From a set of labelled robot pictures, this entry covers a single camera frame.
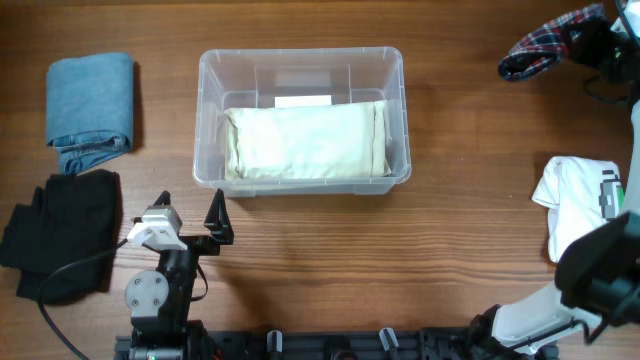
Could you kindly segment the plaid flannel shirt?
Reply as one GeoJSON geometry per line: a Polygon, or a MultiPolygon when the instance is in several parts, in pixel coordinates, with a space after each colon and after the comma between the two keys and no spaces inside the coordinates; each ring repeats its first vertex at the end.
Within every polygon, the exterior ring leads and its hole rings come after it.
{"type": "Polygon", "coordinates": [[[606,20],[602,3],[591,4],[555,18],[525,35],[499,62],[506,81],[528,80],[568,58],[588,28],[606,20]]]}

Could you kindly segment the cream cloth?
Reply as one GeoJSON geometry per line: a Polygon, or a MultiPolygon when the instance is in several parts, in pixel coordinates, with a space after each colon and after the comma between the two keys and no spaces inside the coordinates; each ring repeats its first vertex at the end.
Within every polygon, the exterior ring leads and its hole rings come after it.
{"type": "Polygon", "coordinates": [[[387,102],[229,108],[227,180],[384,177],[387,102]]]}

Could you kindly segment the white printed t-shirt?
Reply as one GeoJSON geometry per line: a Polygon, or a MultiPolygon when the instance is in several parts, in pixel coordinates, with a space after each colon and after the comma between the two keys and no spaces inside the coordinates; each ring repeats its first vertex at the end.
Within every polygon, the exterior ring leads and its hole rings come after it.
{"type": "Polygon", "coordinates": [[[618,166],[555,156],[546,164],[532,201],[548,209],[548,255],[557,263],[574,241],[620,214],[624,190],[618,166]]]}

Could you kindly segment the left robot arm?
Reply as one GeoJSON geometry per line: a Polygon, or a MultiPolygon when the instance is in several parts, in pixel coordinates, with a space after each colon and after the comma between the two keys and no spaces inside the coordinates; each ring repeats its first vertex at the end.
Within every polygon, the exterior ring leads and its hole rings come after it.
{"type": "Polygon", "coordinates": [[[205,235],[182,235],[182,220],[163,192],[149,206],[126,240],[159,255],[153,271],[135,275],[125,291],[135,330],[147,338],[180,336],[187,331],[190,304],[197,300],[193,286],[200,272],[199,258],[217,256],[220,247],[231,245],[234,232],[226,210],[225,196],[217,190],[207,215],[205,235]]]}

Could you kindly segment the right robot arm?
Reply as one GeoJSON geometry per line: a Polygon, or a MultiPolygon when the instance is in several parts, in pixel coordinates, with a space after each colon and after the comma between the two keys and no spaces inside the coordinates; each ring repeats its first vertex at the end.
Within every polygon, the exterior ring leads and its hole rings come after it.
{"type": "MultiPolygon", "coordinates": [[[[498,72],[527,80],[569,59],[596,78],[628,83],[623,102],[639,129],[639,13],[634,4],[610,21],[600,4],[564,14],[524,36],[498,72]]],[[[558,339],[592,344],[607,327],[639,321],[639,149],[628,180],[608,161],[555,156],[533,199],[548,208],[555,278],[523,300],[495,305],[466,328],[424,329],[425,359],[555,359],[558,339]]]]}

